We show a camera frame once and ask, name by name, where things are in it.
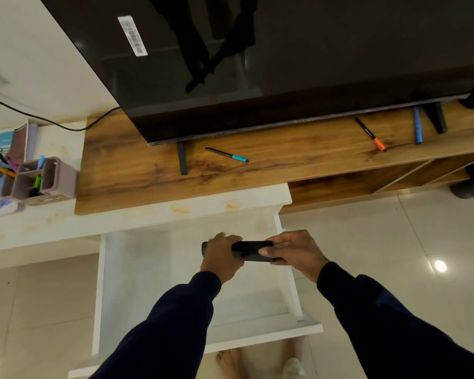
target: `tv screen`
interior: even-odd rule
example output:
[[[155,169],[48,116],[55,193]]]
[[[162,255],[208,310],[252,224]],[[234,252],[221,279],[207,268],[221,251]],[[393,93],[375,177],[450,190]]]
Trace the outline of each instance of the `tv screen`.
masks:
[[[42,0],[149,144],[474,89],[474,0]]]

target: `open drawer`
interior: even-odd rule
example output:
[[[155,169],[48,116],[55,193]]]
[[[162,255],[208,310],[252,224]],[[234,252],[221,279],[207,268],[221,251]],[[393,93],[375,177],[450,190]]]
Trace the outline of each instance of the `open drawer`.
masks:
[[[91,375],[171,287],[200,271],[201,244],[224,231],[245,241],[281,232],[272,208],[116,231],[101,237],[93,357],[69,378]],[[246,262],[214,300],[205,352],[322,332],[302,312],[289,266]]]

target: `navy blue sleeve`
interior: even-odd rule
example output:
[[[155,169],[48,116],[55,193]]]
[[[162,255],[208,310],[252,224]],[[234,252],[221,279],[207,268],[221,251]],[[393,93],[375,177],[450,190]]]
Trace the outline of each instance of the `navy blue sleeve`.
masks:
[[[195,378],[221,281],[199,272],[167,291],[90,379]]]
[[[474,377],[473,353],[411,314],[372,278],[354,278],[329,262],[317,287],[334,306],[368,379]]]

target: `foot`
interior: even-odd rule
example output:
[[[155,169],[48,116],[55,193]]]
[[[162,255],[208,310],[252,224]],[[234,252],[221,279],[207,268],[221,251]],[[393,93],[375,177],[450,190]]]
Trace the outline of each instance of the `foot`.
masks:
[[[304,339],[303,337],[285,339],[283,344],[283,366],[291,358],[297,358],[302,361],[302,353],[304,352]]]
[[[220,351],[216,355],[216,362],[221,368],[225,379],[249,379],[240,349],[234,348],[232,350]]]

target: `person's left hand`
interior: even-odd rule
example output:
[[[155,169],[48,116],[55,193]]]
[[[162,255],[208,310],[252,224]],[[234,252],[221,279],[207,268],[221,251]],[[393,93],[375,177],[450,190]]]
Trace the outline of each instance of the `person's left hand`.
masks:
[[[244,259],[237,259],[232,255],[232,245],[239,241],[242,241],[241,236],[225,236],[224,232],[209,240],[200,271],[215,273],[221,284],[232,279],[237,270],[244,266]]]

